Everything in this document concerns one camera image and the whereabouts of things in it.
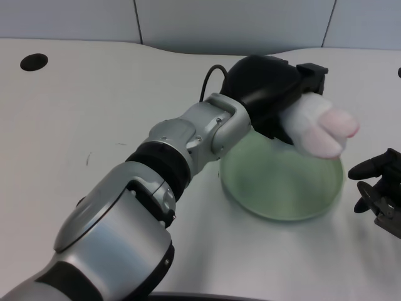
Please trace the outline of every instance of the clear bowl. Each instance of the clear bowl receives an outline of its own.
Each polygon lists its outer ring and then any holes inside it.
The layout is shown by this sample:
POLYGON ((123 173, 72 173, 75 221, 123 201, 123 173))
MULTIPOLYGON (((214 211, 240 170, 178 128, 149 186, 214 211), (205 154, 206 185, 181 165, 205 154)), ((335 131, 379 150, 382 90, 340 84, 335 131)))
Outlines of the clear bowl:
POLYGON ((249 211, 299 221, 328 211, 340 198, 341 160, 297 153, 293 146, 250 131, 220 162, 224 190, 249 211))

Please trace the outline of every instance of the black cable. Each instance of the black cable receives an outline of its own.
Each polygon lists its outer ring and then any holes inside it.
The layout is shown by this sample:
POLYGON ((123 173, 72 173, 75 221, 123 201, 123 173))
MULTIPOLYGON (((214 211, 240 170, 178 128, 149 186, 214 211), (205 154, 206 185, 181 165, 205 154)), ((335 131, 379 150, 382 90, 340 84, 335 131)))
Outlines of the black cable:
POLYGON ((227 77, 228 77, 227 70, 222 65, 214 65, 214 66, 212 66, 212 68, 210 68, 209 71, 206 73, 206 77, 205 77, 205 80, 204 80, 203 86, 202 86, 202 91, 200 93, 199 102, 203 102, 203 98, 205 96, 205 90, 206 90, 207 81, 209 81, 209 77, 211 77, 212 72, 214 70, 216 70, 216 69, 220 69, 221 72, 223 72, 223 74, 224 74, 224 80, 227 80, 227 77))

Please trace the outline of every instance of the white table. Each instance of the white table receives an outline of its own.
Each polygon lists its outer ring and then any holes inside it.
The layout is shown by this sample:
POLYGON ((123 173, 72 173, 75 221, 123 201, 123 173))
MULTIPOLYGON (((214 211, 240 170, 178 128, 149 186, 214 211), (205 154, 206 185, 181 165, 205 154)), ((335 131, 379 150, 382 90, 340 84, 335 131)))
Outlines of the white table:
MULTIPOLYGON (((48 262, 77 201, 151 126, 198 100, 209 67, 228 69, 239 58, 41 40, 0 40, 0 54, 1 296, 48 262), (22 71, 19 62, 32 53, 48 55, 48 65, 22 71)), ((277 56, 329 68, 325 96, 360 119, 342 157, 346 170, 387 147, 401 151, 401 51, 318 48, 277 56)), ((221 80, 213 74, 208 93, 221 80)), ((355 182, 345 183, 331 213, 281 224, 228 200, 218 171, 218 162, 207 165, 179 200, 170 227, 175 260, 158 291, 274 301, 400 300, 401 241, 375 226, 372 213, 353 213, 355 182)))

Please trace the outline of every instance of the black hole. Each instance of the black hole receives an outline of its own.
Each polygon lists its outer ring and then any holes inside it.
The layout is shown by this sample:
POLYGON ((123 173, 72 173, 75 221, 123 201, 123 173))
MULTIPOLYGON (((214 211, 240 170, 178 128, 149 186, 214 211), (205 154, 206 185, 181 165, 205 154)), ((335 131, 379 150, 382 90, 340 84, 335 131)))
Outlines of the black hole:
POLYGON ((80 201, 78 202, 78 204, 76 204, 75 207, 78 207, 78 205, 81 204, 81 202, 83 201, 83 199, 85 199, 85 197, 81 198, 80 201))
POLYGON ((49 59, 42 53, 35 53, 34 55, 28 55, 21 61, 20 67, 25 71, 36 71, 42 69, 47 65, 49 59))

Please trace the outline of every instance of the wall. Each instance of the wall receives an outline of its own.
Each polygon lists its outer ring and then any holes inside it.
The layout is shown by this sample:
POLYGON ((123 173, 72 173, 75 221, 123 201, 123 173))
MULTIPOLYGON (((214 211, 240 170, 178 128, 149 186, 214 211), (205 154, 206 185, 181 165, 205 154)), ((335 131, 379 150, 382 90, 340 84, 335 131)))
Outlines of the wall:
POLYGON ((134 0, 1 0, 0 38, 140 43, 142 33, 156 48, 239 55, 322 45, 401 50, 400 0, 135 1, 137 12, 134 0))
POLYGON ((143 43, 186 53, 321 47, 334 0, 136 0, 143 43))
POLYGON ((0 37, 140 42, 132 0, 1 0, 0 37))
POLYGON ((401 1, 337 0, 324 46, 401 50, 401 1))

